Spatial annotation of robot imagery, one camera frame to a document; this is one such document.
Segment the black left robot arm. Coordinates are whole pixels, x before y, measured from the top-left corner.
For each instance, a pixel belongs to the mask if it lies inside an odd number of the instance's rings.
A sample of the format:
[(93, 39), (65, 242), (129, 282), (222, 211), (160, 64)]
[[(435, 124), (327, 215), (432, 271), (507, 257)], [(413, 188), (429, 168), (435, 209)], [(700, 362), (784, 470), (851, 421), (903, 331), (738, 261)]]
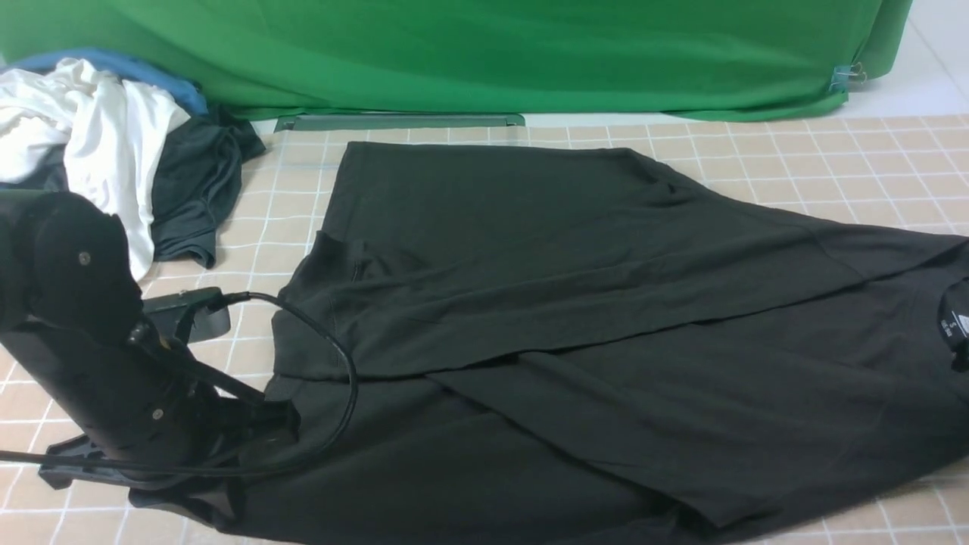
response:
[(225, 530), (245, 516), (249, 453), (295, 442), (288, 401), (198, 361), (143, 310), (118, 217), (68, 192), (2, 194), (2, 345), (82, 430), (35, 463), (56, 490), (125, 487), (132, 505)]

